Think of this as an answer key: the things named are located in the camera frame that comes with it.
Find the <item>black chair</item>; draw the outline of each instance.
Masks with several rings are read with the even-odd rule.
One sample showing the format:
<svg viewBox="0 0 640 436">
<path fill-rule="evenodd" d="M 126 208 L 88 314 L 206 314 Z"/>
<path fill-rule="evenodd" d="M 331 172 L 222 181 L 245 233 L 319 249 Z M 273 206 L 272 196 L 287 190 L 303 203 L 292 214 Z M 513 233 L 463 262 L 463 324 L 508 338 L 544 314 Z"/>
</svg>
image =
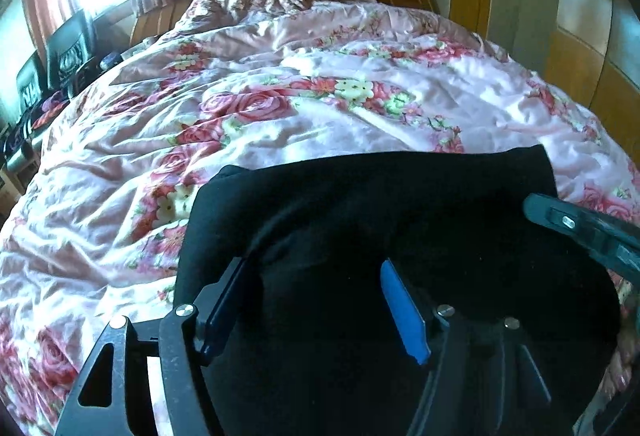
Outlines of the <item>black chair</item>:
<svg viewBox="0 0 640 436">
<path fill-rule="evenodd" d="M 26 136 L 36 153 L 42 149 L 44 133 L 69 101 L 100 75 L 95 54 L 93 23 L 81 10 L 63 23 L 47 41 L 48 98 L 35 106 L 26 126 Z"/>
<path fill-rule="evenodd" d="M 16 87 L 20 97 L 20 120 L 4 139 L 2 154 L 6 159 L 7 169 L 17 175 L 34 158 L 33 149 L 28 142 L 28 123 L 32 111 L 47 96 L 46 74 L 37 52 L 18 71 Z"/>
<path fill-rule="evenodd" d="M 9 137 L 10 129 L 7 128 L 0 135 L 0 167 L 4 167 L 6 164 L 6 154 L 4 152 L 4 145 L 6 143 L 6 139 Z"/>
<path fill-rule="evenodd" d="M 95 53 L 93 23 L 81 10 L 47 41 L 49 89 L 66 92 L 70 100 L 78 95 L 101 73 Z"/>
</svg>

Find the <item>bed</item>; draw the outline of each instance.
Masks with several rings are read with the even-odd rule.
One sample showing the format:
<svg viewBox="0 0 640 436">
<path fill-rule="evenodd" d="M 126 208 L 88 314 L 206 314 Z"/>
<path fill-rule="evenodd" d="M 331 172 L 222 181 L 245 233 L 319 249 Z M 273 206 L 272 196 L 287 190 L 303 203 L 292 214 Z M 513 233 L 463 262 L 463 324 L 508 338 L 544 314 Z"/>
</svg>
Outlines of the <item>bed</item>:
<svg viewBox="0 0 640 436">
<path fill-rule="evenodd" d="M 542 143 L 561 198 L 640 224 L 640 172 L 598 118 L 433 10 L 432 0 L 181 0 L 140 17 L 133 43 L 161 37 L 54 121 L 0 233 L 0 400 L 25 434 L 53 434 L 111 317 L 171 310 L 191 205 L 225 165 Z M 612 279 L 620 369 L 634 294 Z M 169 434 L 157 369 L 150 379 Z"/>
</svg>

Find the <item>metal screw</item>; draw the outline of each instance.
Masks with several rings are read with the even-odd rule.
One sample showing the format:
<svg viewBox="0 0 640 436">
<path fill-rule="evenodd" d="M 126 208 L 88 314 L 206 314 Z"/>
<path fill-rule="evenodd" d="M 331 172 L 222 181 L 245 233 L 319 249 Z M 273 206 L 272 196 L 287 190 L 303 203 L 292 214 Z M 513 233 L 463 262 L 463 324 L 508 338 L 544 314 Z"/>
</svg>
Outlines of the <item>metal screw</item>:
<svg viewBox="0 0 640 436">
<path fill-rule="evenodd" d="M 124 327 L 127 323 L 127 318 L 122 315 L 116 315 L 113 319 L 109 321 L 109 326 L 111 326 L 114 330 L 119 330 Z"/>
<path fill-rule="evenodd" d="M 562 225 L 569 229 L 575 229 L 575 221 L 573 221 L 569 216 L 562 216 Z"/>
<path fill-rule="evenodd" d="M 520 329 L 520 321 L 515 317 L 507 317 L 504 320 L 504 327 L 509 330 L 518 330 Z"/>
<path fill-rule="evenodd" d="M 175 309 L 175 314 L 178 317 L 188 317 L 193 313 L 193 304 L 180 304 Z"/>
<path fill-rule="evenodd" d="M 455 312 L 456 309 L 448 304 L 441 304 L 438 306 L 438 315 L 440 315 L 440 317 L 448 319 L 449 317 L 452 317 Z"/>
</svg>

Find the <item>black fabric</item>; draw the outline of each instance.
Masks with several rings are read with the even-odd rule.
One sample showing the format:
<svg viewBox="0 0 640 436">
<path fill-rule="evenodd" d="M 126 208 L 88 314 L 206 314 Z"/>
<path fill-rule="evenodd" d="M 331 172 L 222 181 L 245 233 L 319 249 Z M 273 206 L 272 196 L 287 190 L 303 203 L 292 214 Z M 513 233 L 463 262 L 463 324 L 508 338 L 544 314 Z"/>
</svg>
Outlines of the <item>black fabric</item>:
<svg viewBox="0 0 640 436">
<path fill-rule="evenodd" d="M 578 246 L 527 222 L 531 192 L 556 195 L 542 146 L 223 169 L 194 203 L 174 301 L 233 256 L 260 267 L 261 306 L 205 370 L 226 433 L 406 433 L 424 377 L 380 291 L 387 256 L 467 317 L 519 318 L 577 419 L 616 345 L 617 296 Z"/>
</svg>

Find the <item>blue plastic tab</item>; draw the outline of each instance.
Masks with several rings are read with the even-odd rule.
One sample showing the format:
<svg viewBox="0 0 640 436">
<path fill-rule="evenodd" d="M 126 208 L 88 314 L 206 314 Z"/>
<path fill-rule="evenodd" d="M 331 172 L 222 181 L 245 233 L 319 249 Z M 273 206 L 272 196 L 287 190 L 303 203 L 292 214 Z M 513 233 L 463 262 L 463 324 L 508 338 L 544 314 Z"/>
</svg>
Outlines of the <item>blue plastic tab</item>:
<svg viewBox="0 0 640 436">
<path fill-rule="evenodd" d="M 390 260 L 382 263 L 380 284 L 407 354 L 423 365 L 431 356 L 424 319 Z"/>
</svg>

